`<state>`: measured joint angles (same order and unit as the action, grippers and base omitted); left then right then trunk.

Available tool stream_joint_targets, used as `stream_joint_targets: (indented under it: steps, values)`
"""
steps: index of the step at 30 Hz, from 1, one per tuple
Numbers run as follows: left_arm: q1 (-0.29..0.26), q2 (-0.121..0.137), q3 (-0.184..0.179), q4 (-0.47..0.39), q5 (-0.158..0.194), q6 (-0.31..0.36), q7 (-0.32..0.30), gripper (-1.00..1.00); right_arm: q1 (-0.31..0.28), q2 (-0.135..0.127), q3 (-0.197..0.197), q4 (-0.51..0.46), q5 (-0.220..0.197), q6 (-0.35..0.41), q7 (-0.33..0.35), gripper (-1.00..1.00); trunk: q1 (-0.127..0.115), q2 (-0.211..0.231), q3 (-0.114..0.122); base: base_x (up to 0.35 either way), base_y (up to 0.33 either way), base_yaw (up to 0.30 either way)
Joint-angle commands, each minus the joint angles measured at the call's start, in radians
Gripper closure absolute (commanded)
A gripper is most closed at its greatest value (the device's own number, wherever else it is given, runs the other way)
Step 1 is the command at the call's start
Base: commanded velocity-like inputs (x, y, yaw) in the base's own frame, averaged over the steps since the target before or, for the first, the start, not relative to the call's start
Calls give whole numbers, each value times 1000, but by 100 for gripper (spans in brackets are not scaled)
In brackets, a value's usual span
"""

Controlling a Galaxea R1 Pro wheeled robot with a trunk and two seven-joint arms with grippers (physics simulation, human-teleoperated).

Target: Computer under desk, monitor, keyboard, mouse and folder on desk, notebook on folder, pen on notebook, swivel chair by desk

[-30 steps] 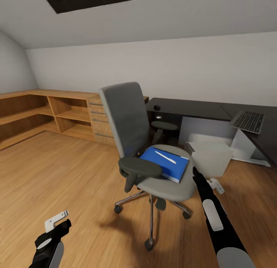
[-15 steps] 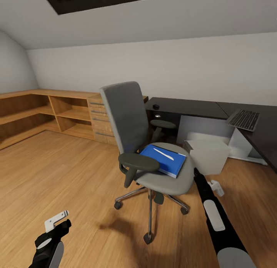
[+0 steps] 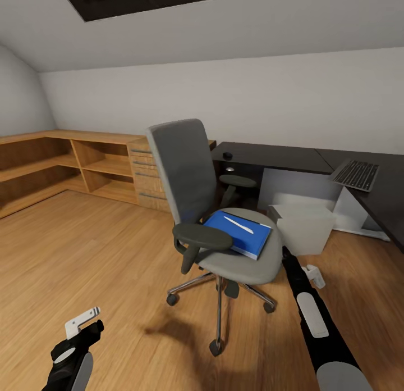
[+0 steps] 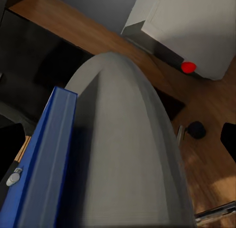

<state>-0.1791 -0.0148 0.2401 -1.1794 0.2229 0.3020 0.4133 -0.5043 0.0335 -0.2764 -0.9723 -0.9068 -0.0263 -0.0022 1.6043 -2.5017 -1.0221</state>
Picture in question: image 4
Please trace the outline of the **pen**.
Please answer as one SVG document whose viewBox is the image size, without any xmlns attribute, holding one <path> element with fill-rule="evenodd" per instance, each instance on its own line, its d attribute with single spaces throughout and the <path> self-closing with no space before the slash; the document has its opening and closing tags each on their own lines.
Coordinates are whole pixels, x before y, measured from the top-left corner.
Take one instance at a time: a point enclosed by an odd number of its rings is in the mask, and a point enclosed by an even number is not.
<svg viewBox="0 0 236 228">
<path fill-rule="evenodd" d="M 23 171 L 21 168 L 17 168 L 14 173 L 9 177 L 7 181 L 8 186 L 12 186 L 14 183 L 18 182 L 21 178 L 20 173 Z"/>
</svg>

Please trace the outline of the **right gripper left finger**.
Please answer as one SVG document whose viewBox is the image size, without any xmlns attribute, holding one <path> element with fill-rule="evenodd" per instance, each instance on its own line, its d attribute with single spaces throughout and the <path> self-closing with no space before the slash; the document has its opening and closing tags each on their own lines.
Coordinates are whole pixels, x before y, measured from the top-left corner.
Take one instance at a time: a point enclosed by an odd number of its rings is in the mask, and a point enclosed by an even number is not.
<svg viewBox="0 0 236 228">
<path fill-rule="evenodd" d="M 21 123 L 0 128 L 0 182 L 24 145 L 25 134 Z"/>
</svg>

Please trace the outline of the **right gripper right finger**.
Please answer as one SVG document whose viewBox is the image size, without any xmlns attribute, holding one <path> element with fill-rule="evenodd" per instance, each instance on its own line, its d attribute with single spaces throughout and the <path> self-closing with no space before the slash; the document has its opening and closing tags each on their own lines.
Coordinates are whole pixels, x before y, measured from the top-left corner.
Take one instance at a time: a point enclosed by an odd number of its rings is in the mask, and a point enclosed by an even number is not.
<svg viewBox="0 0 236 228">
<path fill-rule="evenodd" d="M 236 125 L 225 123 L 220 140 L 236 162 Z"/>
</svg>

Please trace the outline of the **folder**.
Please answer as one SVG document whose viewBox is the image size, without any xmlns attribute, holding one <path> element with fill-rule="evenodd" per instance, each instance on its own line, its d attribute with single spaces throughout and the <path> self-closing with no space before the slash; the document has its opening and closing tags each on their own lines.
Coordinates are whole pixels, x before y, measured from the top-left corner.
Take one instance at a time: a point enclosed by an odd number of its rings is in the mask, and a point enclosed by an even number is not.
<svg viewBox="0 0 236 228">
<path fill-rule="evenodd" d="M 55 86 L 0 212 L 0 228 L 55 228 L 78 94 Z"/>
</svg>

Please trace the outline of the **swivel chair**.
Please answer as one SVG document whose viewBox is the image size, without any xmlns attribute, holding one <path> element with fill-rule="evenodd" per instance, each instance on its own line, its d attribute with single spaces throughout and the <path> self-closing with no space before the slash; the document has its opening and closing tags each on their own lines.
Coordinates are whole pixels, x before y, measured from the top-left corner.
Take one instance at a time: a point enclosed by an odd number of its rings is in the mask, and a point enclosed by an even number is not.
<svg viewBox="0 0 236 228">
<path fill-rule="evenodd" d="M 175 136 L 153 85 L 118 52 L 84 62 L 65 89 L 78 94 L 68 164 L 55 228 L 206 228 L 236 215 L 236 200 L 194 214 L 182 159 L 185 132 Z M 33 133 L 38 118 L 0 97 L 0 114 Z M 18 167 L 0 182 L 0 212 Z"/>
</svg>

